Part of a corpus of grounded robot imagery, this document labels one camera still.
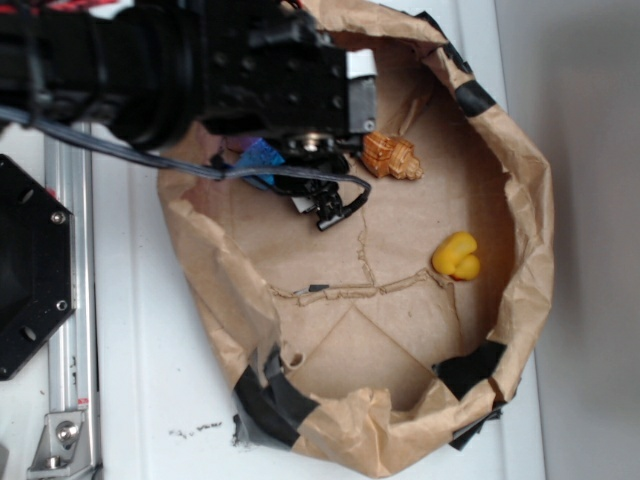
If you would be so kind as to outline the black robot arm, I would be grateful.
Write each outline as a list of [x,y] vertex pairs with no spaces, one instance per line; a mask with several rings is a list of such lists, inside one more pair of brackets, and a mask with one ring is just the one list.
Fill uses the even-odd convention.
[[247,178],[309,201],[326,230],[348,155],[375,127],[375,63],[320,30],[298,1],[1,5],[1,121],[157,169]]

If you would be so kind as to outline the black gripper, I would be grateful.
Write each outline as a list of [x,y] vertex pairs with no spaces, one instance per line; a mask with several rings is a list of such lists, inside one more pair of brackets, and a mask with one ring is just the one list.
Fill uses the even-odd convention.
[[[374,54],[337,46],[302,9],[205,9],[204,106],[213,134],[270,139],[287,150],[358,151],[376,128]],[[324,232],[350,216],[336,182],[294,183],[301,214]]]

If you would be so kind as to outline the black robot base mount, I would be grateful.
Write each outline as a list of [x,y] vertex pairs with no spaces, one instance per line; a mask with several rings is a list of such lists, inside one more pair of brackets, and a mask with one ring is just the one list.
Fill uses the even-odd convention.
[[1,156],[1,379],[9,381],[73,313],[73,214]]

